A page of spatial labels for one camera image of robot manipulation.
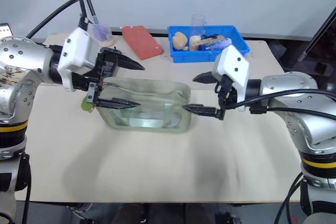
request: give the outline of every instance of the glass cup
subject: glass cup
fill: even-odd
[[[204,15],[194,14],[191,16],[190,37],[194,35],[202,37],[202,35],[205,34],[206,24]]]

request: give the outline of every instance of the white table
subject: white table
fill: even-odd
[[[46,43],[62,45],[64,37],[53,34]],[[167,38],[156,40],[164,53],[138,60],[146,71],[120,69],[118,76],[184,82],[192,88],[191,103],[217,106],[214,85],[191,81],[213,63],[173,63]],[[282,73],[264,41],[247,43],[251,78]],[[115,46],[137,60],[121,36]],[[38,88],[27,130],[31,200],[282,201],[300,172],[286,126],[273,113],[227,111],[223,122],[193,115],[190,129],[179,135],[128,132],[106,126],[97,111],[82,111],[84,96],[61,86]],[[25,191],[16,197],[23,200]]]

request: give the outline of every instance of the pink object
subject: pink object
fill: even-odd
[[[122,36],[141,60],[163,53],[161,45],[143,26],[124,26]]]

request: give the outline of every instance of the transparent plastic box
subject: transparent plastic box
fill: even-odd
[[[128,109],[97,107],[112,128],[134,131],[183,133],[191,114],[183,109],[190,100],[190,88],[179,82],[109,77],[104,79],[102,99],[120,98],[140,106]]]

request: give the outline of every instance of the yellow stripe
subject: yellow stripe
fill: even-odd
[[[0,127],[0,132],[13,132],[13,131],[19,131],[27,127],[28,121],[25,123],[18,125],[18,126],[13,126],[13,127]]]
[[[310,166],[313,166],[313,167],[316,167],[316,168],[336,168],[336,162],[333,162],[333,163],[314,163],[314,162],[310,162],[304,158],[301,158],[302,161],[304,163],[306,163],[307,165],[310,165]]]

